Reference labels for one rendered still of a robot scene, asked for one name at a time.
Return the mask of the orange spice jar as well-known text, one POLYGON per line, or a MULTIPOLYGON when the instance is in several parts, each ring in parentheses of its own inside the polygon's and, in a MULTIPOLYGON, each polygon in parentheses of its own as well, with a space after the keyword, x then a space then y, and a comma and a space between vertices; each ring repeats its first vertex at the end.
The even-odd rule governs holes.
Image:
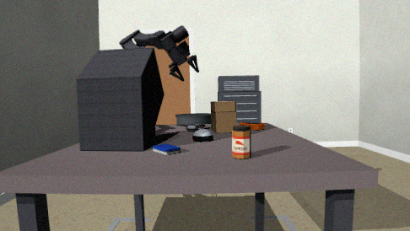
POLYGON ((233 126, 232 131, 232 157, 248 159, 251 156, 251 130, 250 126, 233 126))

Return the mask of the brown cardboard box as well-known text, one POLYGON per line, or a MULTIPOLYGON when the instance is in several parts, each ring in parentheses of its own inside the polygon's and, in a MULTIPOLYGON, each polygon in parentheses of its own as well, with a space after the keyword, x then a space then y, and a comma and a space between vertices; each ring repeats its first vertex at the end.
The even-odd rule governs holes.
POLYGON ((211 130, 232 133, 237 126, 236 101, 211 101, 211 130))

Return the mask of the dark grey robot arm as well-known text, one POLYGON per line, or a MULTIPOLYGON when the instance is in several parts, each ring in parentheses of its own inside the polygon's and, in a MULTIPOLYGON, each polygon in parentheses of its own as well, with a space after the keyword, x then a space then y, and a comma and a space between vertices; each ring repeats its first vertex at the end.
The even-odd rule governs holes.
MULTIPOLYGON (((146 46, 157 47, 157 49, 164 48, 165 51, 169 51, 173 49, 174 46, 176 46, 176 42, 180 43, 182 40, 184 40, 188 36, 189 34, 183 25, 177 28, 177 30, 169 31, 166 34, 163 32, 163 30, 154 32, 153 34, 143 34, 140 32, 140 30, 136 30, 130 35, 128 35, 127 37, 125 37, 124 39, 122 39, 119 42, 119 44, 121 45, 123 49, 145 48, 145 45, 146 45, 146 46), (136 35, 136 33, 138 33, 138 35, 136 35), (136 45, 134 44, 132 39, 135 40, 135 42, 137 43, 136 45)), ((190 51, 189 45, 185 41, 180 43, 177 47, 183 56, 187 52, 190 51)))

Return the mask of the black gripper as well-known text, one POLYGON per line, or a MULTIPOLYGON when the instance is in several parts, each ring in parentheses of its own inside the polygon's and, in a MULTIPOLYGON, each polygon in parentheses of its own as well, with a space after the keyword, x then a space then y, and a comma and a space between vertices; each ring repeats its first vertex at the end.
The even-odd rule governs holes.
POLYGON ((166 52, 170 59, 172 60, 172 62, 174 64, 170 64, 168 67, 173 67, 173 69, 171 68, 169 72, 170 75, 179 78, 182 82, 184 81, 184 78, 182 77, 181 71, 178 68, 178 66, 180 66, 181 64, 183 64, 184 62, 188 62, 189 65, 197 72, 199 73, 199 69, 198 69, 198 65, 197 65, 197 56, 191 56, 190 59, 187 59, 187 56, 190 56, 191 53, 187 52, 184 56, 181 54, 180 50, 178 49, 177 46, 174 46, 173 49, 171 49, 170 51, 166 52), (194 65, 195 63, 195 65, 194 65), (180 75, 180 77, 175 73, 176 72, 180 75))

